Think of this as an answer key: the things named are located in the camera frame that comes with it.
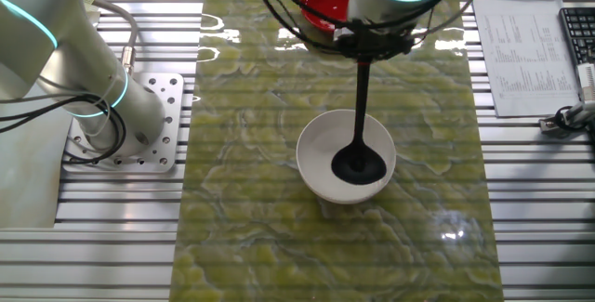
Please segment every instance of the aluminum rail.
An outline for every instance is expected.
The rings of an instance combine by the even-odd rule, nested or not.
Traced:
[[[137,72],[184,77],[176,168],[149,178],[64,174],[55,229],[0,230],[1,302],[168,299],[203,0],[107,1],[139,22]],[[595,0],[564,1],[595,7]],[[533,117],[496,119],[472,8],[464,25],[505,298],[595,302],[588,140],[546,138]],[[104,13],[99,31],[120,52],[129,25]]]

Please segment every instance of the white bowl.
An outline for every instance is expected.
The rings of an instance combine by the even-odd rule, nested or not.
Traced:
[[[387,175],[369,185],[352,185],[335,176],[331,162],[335,154],[353,140],[354,110],[325,112],[313,119],[297,141],[297,168],[308,187],[335,204],[357,204],[381,191],[390,181],[397,151],[389,131],[374,117],[365,116],[364,142],[387,165]]]

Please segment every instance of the yellow-green stone surface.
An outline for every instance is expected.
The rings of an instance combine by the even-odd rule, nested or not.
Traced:
[[[304,184],[296,144],[354,107],[354,62],[307,50],[261,0],[204,13],[171,301],[502,301],[461,21],[372,66],[368,113],[397,166],[372,200],[339,205]]]

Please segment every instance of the wire bundle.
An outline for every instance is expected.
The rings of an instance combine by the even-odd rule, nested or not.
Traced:
[[[353,58],[353,59],[370,59],[370,58],[371,59],[383,59],[383,58],[386,58],[386,56],[388,56],[388,55],[395,55],[400,51],[400,49],[397,46],[359,48],[359,47],[346,47],[346,46],[341,46],[341,47],[330,46],[330,45],[327,45],[324,43],[316,42],[316,41],[312,40],[311,38],[309,38],[308,35],[306,35],[303,32],[303,30],[294,29],[294,27],[292,27],[291,24],[289,24],[284,18],[282,18],[282,16],[279,14],[279,12],[271,4],[270,0],[262,0],[262,1],[264,2],[267,9],[271,12],[271,14],[275,17],[275,19],[277,21],[279,21],[279,23],[284,28],[286,28],[289,32],[291,32],[295,37],[297,37],[301,41],[308,43],[312,46],[315,46],[324,52],[338,53],[338,54],[342,54],[348,58]],[[283,2],[281,0],[276,0],[276,1],[282,6],[285,13],[289,16],[289,18],[295,24],[295,20],[292,18],[291,14],[289,14],[289,12],[288,12],[286,6],[283,4]],[[369,31],[378,30],[378,29],[400,27],[411,20],[415,20],[415,19],[419,18],[426,12],[433,10],[434,7],[436,7],[436,5],[438,5],[442,0],[430,0],[429,2],[426,2],[423,5],[421,5],[413,13],[410,13],[399,20],[387,21],[387,22],[383,22],[383,23],[363,23],[360,21],[336,20],[336,19],[326,16],[325,14],[317,11],[316,9],[314,9],[312,7],[307,6],[306,4],[302,3],[299,0],[291,0],[291,1],[294,4],[298,5],[301,9],[310,12],[312,15],[315,15],[322,20],[326,20],[330,23],[333,23],[336,28],[348,28],[357,34],[357,33],[361,33],[361,32],[366,32],[366,31],[369,32]],[[413,35],[407,36],[407,38],[409,38],[409,39],[415,39],[415,38],[424,39],[429,34],[438,32],[439,30],[447,27],[453,21],[458,19],[465,12],[465,10],[470,6],[470,4],[472,2],[473,2],[473,0],[469,0],[467,2],[467,4],[465,4],[461,8],[461,10],[458,11],[452,18],[450,18],[449,20],[440,24],[439,26],[437,26],[435,28],[431,28],[431,29],[429,27],[425,32],[413,34]]]
[[[61,97],[72,97],[72,98],[67,98],[63,101],[56,102],[52,105],[49,105],[47,107],[41,108],[36,111],[25,112],[25,113],[22,113],[19,115],[0,117],[0,122],[9,122],[9,121],[19,120],[18,122],[16,122],[13,125],[8,125],[8,126],[0,128],[0,134],[6,133],[7,131],[13,130],[19,126],[26,125],[30,121],[36,119],[37,117],[45,115],[48,112],[52,112],[60,107],[66,106],[68,104],[77,103],[77,102],[87,102],[87,103],[90,103],[90,104],[96,106],[101,112],[103,112],[106,115],[109,122],[112,123],[113,129],[115,132],[114,143],[102,155],[100,155],[96,158],[91,158],[91,159],[78,157],[78,156],[75,156],[69,152],[64,152],[66,155],[70,156],[72,159],[70,161],[65,161],[63,163],[64,164],[96,164],[104,159],[111,157],[112,155],[117,153],[118,150],[120,150],[120,148],[122,148],[122,145],[124,145],[124,142],[126,140],[126,125],[124,123],[124,120],[122,119],[122,116],[120,116],[120,114],[116,110],[114,110],[114,109],[110,110],[110,106],[103,98],[97,97],[94,95],[90,95],[90,94],[81,94],[81,95],[76,95],[76,96],[62,94],[60,96]],[[17,100],[0,101],[0,103],[21,103],[21,102],[34,101],[34,100],[38,100],[38,99],[56,98],[56,97],[57,97],[57,95],[34,97],[34,98],[22,98],[22,99],[17,99]]]

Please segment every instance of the mounting plate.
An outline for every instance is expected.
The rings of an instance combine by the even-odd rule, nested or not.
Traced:
[[[155,174],[166,173],[173,167],[176,162],[184,79],[181,75],[172,73],[136,73],[134,77],[139,84],[155,92],[163,102],[165,119],[161,136],[139,154],[130,157],[113,156],[97,164],[63,164],[66,171],[80,174]],[[98,155],[91,150],[93,147],[86,141],[76,119],[73,119],[66,151],[90,159]],[[62,158],[66,161],[70,159],[66,155]]]

